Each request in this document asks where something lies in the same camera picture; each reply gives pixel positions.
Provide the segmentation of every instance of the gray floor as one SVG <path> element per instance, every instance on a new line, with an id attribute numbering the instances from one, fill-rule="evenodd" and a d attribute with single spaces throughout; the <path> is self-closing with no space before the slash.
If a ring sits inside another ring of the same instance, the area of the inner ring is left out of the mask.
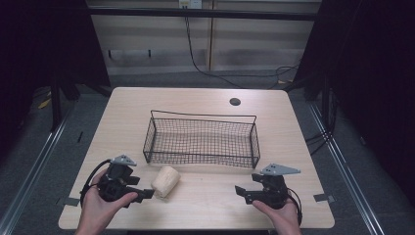
<path id="1" fill-rule="evenodd" d="M 272 74 L 272 70 L 244 71 L 243 74 Z M 266 89 L 274 84 L 279 89 L 287 83 L 275 83 L 275 77 L 226 77 L 244 88 Z M 234 85 L 217 77 L 206 77 L 198 72 L 158 73 L 148 75 L 112 76 L 113 86 L 143 87 L 211 87 L 235 88 Z M 13 234 L 72 234 L 59 228 L 58 220 L 63 207 L 57 205 L 60 198 L 67 197 L 83 158 L 92 141 L 108 98 L 79 87 L 82 94 L 79 101 L 67 103 L 73 106 L 62 136 L 41 172 L 40 178 L 24 207 Z M 311 115 L 309 104 L 302 97 L 302 90 L 289 93 L 301 131 L 305 139 L 319 132 Z M 20 185 L 37 158 L 43 143 L 49 135 L 51 107 L 38 110 L 43 97 L 33 101 L 33 107 L 21 130 L 21 138 L 0 166 L 2 197 L 0 209 L 3 215 L 16 197 Z M 370 149 L 363 146 L 359 134 L 351 122 L 340 112 L 335 138 L 345 155 L 348 166 L 359 183 L 369 204 L 379 218 L 385 234 L 411 234 L 415 231 L 415 211 L 408 204 L 394 182 L 385 174 Z M 319 143 L 309 146 L 312 152 Z M 370 234 L 345 181 L 336 166 L 330 151 L 324 146 L 312 156 L 321 183 L 328 195 L 336 202 L 330 204 L 336 224 L 331 229 L 303 229 L 303 234 Z M 106 231 L 105 234 L 126 234 L 126 231 Z M 162 232 L 141 232 L 139 234 L 164 234 Z"/>

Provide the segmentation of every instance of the black wire basket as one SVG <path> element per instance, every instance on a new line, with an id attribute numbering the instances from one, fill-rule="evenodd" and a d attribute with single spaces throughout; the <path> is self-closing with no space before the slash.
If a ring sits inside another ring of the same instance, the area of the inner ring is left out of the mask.
<path id="1" fill-rule="evenodd" d="M 148 164 L 216 164 L 255 168 L 259 161 L 256 116 L 151 113 L 143 149 Z M 251 118 L 253 121 L 236 122 L 225 118 Z"/>

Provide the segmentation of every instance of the wire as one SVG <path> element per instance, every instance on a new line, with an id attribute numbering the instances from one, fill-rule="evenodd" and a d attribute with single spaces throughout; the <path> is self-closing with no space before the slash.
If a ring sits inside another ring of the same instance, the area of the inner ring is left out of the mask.
<path id="1" fill-rule="evenodd" d="M 105 160 L 103 162 L 101 162 L 100 164 L 98 164 L 94 170 L 91 172 L 91 174 L 89 175 L 88 179 L 86 180 L 85 184 L 83 185 L 82 191 L 80 191 L 80 206 L 82 207 L 82 203 L 83 203 L 83 199 L 85 198 L 85 194 L 86 192 L 88 192 L 88 190 L 93 186 L 93 185 L 89 185 L 89 182 L 91 181 L 92 177 L 95 175 L 95 173 L 97 173 L 98 169 L 101 168 L 101 166 L 110 163 L 111 160 Z"/>
<path id="2" fill-rule="evenodd" d="M 270 75 L 246 75 L 246 74 L 215 75 L 215 74 L 212 74 L 212 73 L 204 72 L 204 71 L 200 70 L 198 68 L 198 66 L 196 65 L 195 58 L 194 58 L 194 55 L 193 55 L 192 40 L 191 40 L 191 36 L 190 36 L 189 18 L 185 17 L 185 23 L 186 23 L 187 40 L 188 40 L 188 43 L 189 43 L 190 57 L 192 58 L 193 66 L 195 67 L 195 69 L 198 72 L 200 72 L 200 73 L 202 73 L 204 75 L 219 78 L 219 79 L 221 79 L 221 80 L 223 80 L 223 81 L 225 81 L 225 82 L 227 82 L 227 83 L 229 83 L 229 84 L 231 84 L 233 86 L 236 86 L 238 88 L 241 88 L 241 89 L 250 89 L 250 88 L 249 87 L 243 87 L 241 85 L 238 85 L 238 84 L 236 84 L 236 83 L 234 83 L 234 82 L 226 79 L 225 77 L 233 77 L 233 76 L 239 76 L 239 77 L 272 77 L 272 76 L 276 76 L 276 78 L 277 78 L 276 82 L 272 86 L 266 88 L 266 89 L 269 90 L 269 89 L 274 88 L 276 85 L 278 85 L 279 75 L 282 75 L 282 74 L 284 74 L 284 73 L 286 73 L 288 71 L 291 71 L 291 70 L 297 70 L 299 68 L 299 65 L 292 66 L 292 67 L 283 66 L 283 67 L 279 67 L 275 71 L 274 74 L 270 74 Z"/>
<path id="3" fill-rule="evenodd" d="M 301 205 L 301 200 L 299 195 L 291 188 L 287 188 L 288 190 L 290 190 L 292 193 L 294 193 L 297 197 L 297 199 L 299 200 L 298 202 L 293 198 L 293 196 L 291 196 L 290 194 L 288 194 L 288 197 L 293 201 L 294 205 L 296 205 L 297 208 L 297 219 L 299 221 L 299 225 L 301 225 L 302 222 L 302 205 Z"/>
<path id="4" fill-rule="evenodd" d="M 308 138 L 308 139 L 305 140 L 306 142 L 308 142 L 308 141 L 314 140 L 316 138 L 321 138 L 321 137 L 323 137 L 323 139 L 324 139 L 324 142 L 321 145 L 319 145 L 314 151 L 312 151 L 310 153 L 310 156 L 313 156 L 315 153 L 317 153 L 325 144 L 327 144 L 327 142 L 330 141 L 331 138 L 333 138 L 333 134 L 334 134 L 334 131 L 335 131 L 335 126 L 336 126 L 336 119 L 337 119 L 337 109 L 338 109 L 338 106 L 339 106 L 339 101 L 336 99 L 336 96 L 334 95 L 333 91 L 331 91 L 330 101 L 331 101 L 331 109 L 330 109 L 331 114 L 330 114 L 329 126 L 327 126 L 327 128 L 323 132 L 321 132 L 319 134 L 316 134 L 313 137 Z M 320 141 L 321 141 L 321 139 L 317 140 L 317 141 L 314 141 L 312 143 L 309 143 L 307 145 L 310 146 L 310 145 L 313 145 L 313 144 L 318 143 Z"/>

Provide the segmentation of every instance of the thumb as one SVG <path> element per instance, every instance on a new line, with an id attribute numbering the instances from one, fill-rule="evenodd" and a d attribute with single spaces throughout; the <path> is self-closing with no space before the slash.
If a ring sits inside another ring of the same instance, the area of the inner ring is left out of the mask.
<path id="1" fill-rule="evenodd" d="M 116 200 L 114 203 L 115 203 L 116 208 L 119 210 L 127 206 L 137 197 L 138 197 L 138 194 L 135 192 L 127 193 L 124 196 L 122 196 L 120 199 Z"/>

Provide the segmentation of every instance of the hand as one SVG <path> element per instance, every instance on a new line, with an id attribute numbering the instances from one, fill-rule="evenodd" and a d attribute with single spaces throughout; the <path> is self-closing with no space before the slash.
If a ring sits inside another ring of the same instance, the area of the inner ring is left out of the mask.
<path id="1" fill-rule="evenodd" d="M 103 170 L 92 179 L 92 186 L 83 199 L 82 213 L 75 234 L 100 234 L 110 224 L 119 209 L 138 197 L 137 193 L 128 193 L 114 202 L 106 202 L 99 195 L 95 185 L 107 171 Z"/>
<path id="2" fill-rule="evenodd" d="M 253 205 L 271 219 L 279 235 L 301 234 L 297 208 L 291 199 L 288 199 L 286 205 L 279 210 L 272 209 L 257 200 L 253 201 Z"/>

